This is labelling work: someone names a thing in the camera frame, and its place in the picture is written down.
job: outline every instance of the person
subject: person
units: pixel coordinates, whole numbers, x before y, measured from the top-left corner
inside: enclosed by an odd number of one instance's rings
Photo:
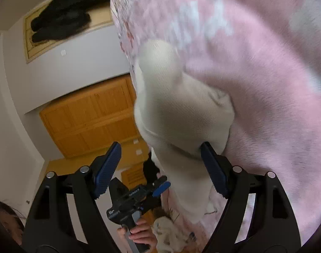
[[[156,236],[152,232],[151,226],[143,218],[140,218],[136,222],[136,225],[137,226],[135,228],[130,230],[131,235],[128,238],[134,243],[149,245],[150,249],[147,253],[151,253],[156,248],[158,242]],[[131,253],[132,250],[130,249],[128,241],[125,238],[126,229],[123,227],[117,229],[117,234],[122,240],[127,252]]]
[[[24,226],[13,208],[0,201],[0,222],[18,244],[22,244]]]

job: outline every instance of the blue clamp pad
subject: blue clamp pad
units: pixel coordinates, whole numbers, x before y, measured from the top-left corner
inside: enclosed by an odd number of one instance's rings
[[[95,189],[93,193],[96,199],[106,192],[116,167],[121,159],[121,155],[121,145],[117,142],[114,142],[105,155],[96,157],[96,159],[93,161],[93,163],[99,165],[97,168],[97,173],[94,172],[96,175],[94,175]]]
[[[162,183],[152,194],[153,197],[159,197],[166,189],[170,187],[170,182]]]
[[[226,157],[217,155],[209,142],[201,145],[200,155],[216,191],[228,199],[230,196],[228,178],[232,165]]]

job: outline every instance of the white fluffy fabric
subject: white fluffy fabric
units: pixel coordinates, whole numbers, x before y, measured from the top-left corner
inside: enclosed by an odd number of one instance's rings
[[[231,100],[188,76],[176,50],[161,40],[143,45],[135,75],[136,125],[171,182],[180,212],[198,222],[212,187],[199,147],[208,141],[222,153],[234,119]]]
[[[156,246],[158,253],[181,252],[188,239],[167,217],[156,219],[152,231],[158,241]]]

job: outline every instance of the metal pin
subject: metal pin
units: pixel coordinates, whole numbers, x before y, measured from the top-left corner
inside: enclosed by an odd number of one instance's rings
[[[52,171],[50,171],[50,172],[47,173],[46,177],[47,177],[48,179],[50,179],[50,178],[53,178],[54,175],[55,175],[55,173],[52,172]]]
[[[240,173],[242,171],[242,168],[240,166],[234,166],[233,171],[236,173]]]
[[[87,172],[89,171],[89,166],[83,166],[83,167],[81,167],[81,168],[80,168],[80,171],[81,171],[82,173],[87,173]]]
[[[271,179],[274,179],[276,175],[274,172],[270,171],[267,173],[267,176],[270,177]]]

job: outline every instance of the pink fleece blanket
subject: pink fleece blanket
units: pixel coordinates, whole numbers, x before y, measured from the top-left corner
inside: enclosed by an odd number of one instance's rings
[[[111,0],[122,50],[162,39],[236,113],[225,155],[276,172],[302,243],[321,223],[321,0]]]

